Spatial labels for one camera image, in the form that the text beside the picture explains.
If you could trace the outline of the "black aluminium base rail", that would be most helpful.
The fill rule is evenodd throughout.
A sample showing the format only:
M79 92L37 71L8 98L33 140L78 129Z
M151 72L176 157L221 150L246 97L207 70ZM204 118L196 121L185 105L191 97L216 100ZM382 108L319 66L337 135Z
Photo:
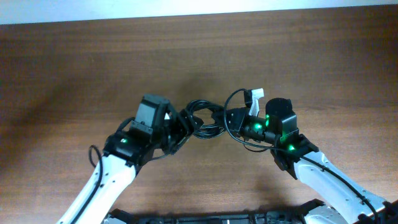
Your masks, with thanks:
M115 209L105 216L105 224L278 224L319 223L340 224L346 220L331 206L318 199L298 207L279 210L245 210L238 213L134 215Z

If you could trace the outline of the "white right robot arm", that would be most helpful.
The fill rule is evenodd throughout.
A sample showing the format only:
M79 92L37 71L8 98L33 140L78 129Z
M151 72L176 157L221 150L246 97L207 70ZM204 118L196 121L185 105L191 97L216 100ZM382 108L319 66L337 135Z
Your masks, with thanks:
M397 223L397 202L357 184L300 133L290 100L269 100L264 118L257 100L249 100L244 108L222 107L213 119L253 152L269 150L282 171L320 194L346 223Z

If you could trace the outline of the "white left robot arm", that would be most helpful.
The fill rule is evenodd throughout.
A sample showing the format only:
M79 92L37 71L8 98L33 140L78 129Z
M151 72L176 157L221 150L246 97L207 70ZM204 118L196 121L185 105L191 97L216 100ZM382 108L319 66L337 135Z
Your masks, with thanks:
M123 121L96 151L93 174L59 223L101 223L156 149L173 155L202 126L200 118L176 111L168 99L144 95L136 116Z

